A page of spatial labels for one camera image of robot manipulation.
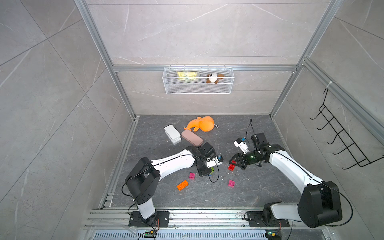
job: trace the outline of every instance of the orange plush whale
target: orange plush whale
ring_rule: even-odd
[[[192,121],[189,122],[188,126],[185,127],[184,129],[188,129],[191,131],[191,128],[194,127],[193,131],[196,132],[199,128],[204,131],[204,132],[209,132],[211,131],[215,126],[215,122],[213,118],[210,116],[206,117],[197,117],[197,119],[193,119]]]

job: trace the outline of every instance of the white box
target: white box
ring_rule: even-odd
[[[166,126],[164,130],[174,145],[181,142],[181,135],[173,125]]]

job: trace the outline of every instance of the wire basket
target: wire basket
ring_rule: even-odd
[[[193,80],[181,80],[178,71],[198,72],[199,77]],[[211,73],[223,74],[218,83],[207,83],[207,75]],[[163,83],[166,94],[228,94],[231,93],[233,70],[230,67],[166,67],[163,72]]]

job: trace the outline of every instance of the pink lego brick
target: pink lego brick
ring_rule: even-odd
[[[229,180],[228,186],[235,187],[235,181]]]

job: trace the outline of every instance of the wall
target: wall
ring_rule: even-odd
[[[73,239],[130,118],[72,0],[0,11],[0,239]]]
[[[383,7],[384,2],[376,0],[346,1],[311,56],[312,61],[378,118],[382,113],[384,77],[380,22],[384,18],[377,11]],[[310,72],[303,70],[275,121],[293,157],[314,174],[338,184],[352,202],[351,222],[335,228],[341,239],[383,239],[384,159],[364,167],[342,169],[353,165],[354,159],[348,151],[333,155],[343,149],[342,142],[337,137],[333,144],[328,144],[336,135],[331,126],[318,130],[327,123],[325,118],[320,115],[310,119],[319,113],[324,89]],[[368,159],[374,161],[383,156],[384,146],[331,93],[327,94],[325,105],[341,125],[335,120],[331,124],[337,131],[344,127]],[[341,138],[347,145],[352,143],[345,132]],[[356,147],[352,146],[351,152],[358,160],[364,159]],[[349,217],[349,206],[346,201],[342,201],[342,205],[345,221]]]
[[[295,65],[328,5],[237,2],[87,0],[115,65]],[[119,73],[136,114],[269,114],[289,76],[235,72],[231,94],[167,95],[160,72]]]

